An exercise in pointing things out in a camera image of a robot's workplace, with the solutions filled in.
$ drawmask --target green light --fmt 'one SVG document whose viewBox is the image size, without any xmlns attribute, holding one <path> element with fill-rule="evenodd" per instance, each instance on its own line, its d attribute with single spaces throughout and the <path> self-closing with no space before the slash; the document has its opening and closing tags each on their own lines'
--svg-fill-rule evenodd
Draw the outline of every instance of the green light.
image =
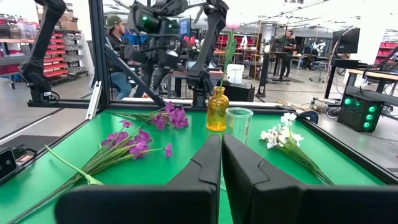
<svg viewBox="0 0 398 224">
<path fill-rule="evenodd" d="M 351 104 L 351 99 L 350 98 L 345 99 L 344 100 L 344 104 L 345 105 L 350 105 Z"/>
<path fill-rule="evenodd" d="M 376 108 L 374 106 L 369 107 L 369 112 L 372 113 L 376 110 Z"/>
</svg>

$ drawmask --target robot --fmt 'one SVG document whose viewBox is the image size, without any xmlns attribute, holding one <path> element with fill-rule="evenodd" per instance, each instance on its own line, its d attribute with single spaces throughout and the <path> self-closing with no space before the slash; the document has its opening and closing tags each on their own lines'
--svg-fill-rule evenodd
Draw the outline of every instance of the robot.
<svg viewBox="0 0 398 224">
<path fill-rule="evenodd" d="M 51 101 L 53 103 L 57 98 L 59 100 L 59 95 L 51 90 L 48 78 L 43 75 L 43 63 L 52 31 L 65 11 L 66 5 L 62 0 L 34 1 L 43 6 L 44 16 L 30 56 L 20 65 L 20 70 L 22 76 L 28 82 L 28 87 L 30 87 L 32 101 L 39 103 L 48 103 Z M 156 65 L 159 68 L 160 77 L 158 77 L 153 86 L 153 89 L 156 89 L 157 85 L 160 85 L 161 80 L 169 71 L 178 69 L 178 62 L 180 61 L 178 56 L 170 54 L 166 48 L 167 41 L 172 36 L 169 34 L 168 29 L 172 27 L 172 24 L 167 17 L 177 16 L 185 10 L 196 6 L 201 6 L 208 16 L 208 32 L 203 41 L 197 62 L 187 73 L 187 83 L 193 90 L 193 106 L 205 107 L 205 100 L 212 93 L 213 89 L 213 85 L 210 82 L 208 65 L 213 55 L 219 33 L 225 27 L 226 14 L 229 9 L 222 0 L 158 0 L 152 7 L 144 6 L 136 1 L 129 7 L 129 28 L 134 29 L 137 34 L 142 31 L 146 32 L 148 36 L 152 37 L 152 40 L 150 47 L 145 49 L 145 52 L 130 51 L 128 56 L 131 59 L 140 58 L 141 60 L 145 60 L 143 80 L 147 85 L 146 90 L 150 90 L 149 85 L 154 66 Z M 110 53 L 108 50 L 106 50 L 106 53 L 108 55 L 115 54 Z"/>
</svg>

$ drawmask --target yellow glass vase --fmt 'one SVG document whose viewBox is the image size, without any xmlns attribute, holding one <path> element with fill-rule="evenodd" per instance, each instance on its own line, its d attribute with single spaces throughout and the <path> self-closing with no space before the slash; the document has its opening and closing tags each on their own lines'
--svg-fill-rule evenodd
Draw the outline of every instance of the yellow glass vase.
<svg viewBox="0 0 398 224">
<path fill-rule="evenodd" d="M 226 129 L 226 112 L 229 99 L 224 96 L 224 87 L 214 87 L 214 95 L 211 96 L 207 103 L 207 122 L 206 126 L 212 131 L 225 131 Z"/>
</svg>

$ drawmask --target cap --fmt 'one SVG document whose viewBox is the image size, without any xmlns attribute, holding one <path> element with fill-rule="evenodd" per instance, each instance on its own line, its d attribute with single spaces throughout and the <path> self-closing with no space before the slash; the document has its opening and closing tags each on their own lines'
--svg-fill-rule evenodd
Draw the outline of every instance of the cap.
<svg viewBox="0 0 398 224">
<path fill-rule="evenodd" d="M 122 22 L 122 19 L 120 19 L 119 16 L 111 15 L 106 19 L 106 29 L 110 30 L 112 29 L 116 24 L 119 24 Z"/>
</svg>

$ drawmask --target glass vase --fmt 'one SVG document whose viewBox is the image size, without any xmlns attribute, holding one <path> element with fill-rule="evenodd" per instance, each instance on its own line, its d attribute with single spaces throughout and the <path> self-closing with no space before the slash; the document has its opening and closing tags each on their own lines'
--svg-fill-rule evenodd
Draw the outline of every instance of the glass vase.
<svg viewBox="0 0 398 224">
<path fill-rule="evenodd" d="M 224 87 L 214 87 L 214 95 L 211 96 L 207 103 L 207 121 L 206 127 L 212 131 L 225 131 L 226 129 L 226 112 L 229 99 L 224 96 Z"/>
<path fill-rule="evenodd" d="M 246 108 L 228 108 L 226 110 L 226 133 L 248 144 L 248 131 L 253 111 Z"/>
</svg>

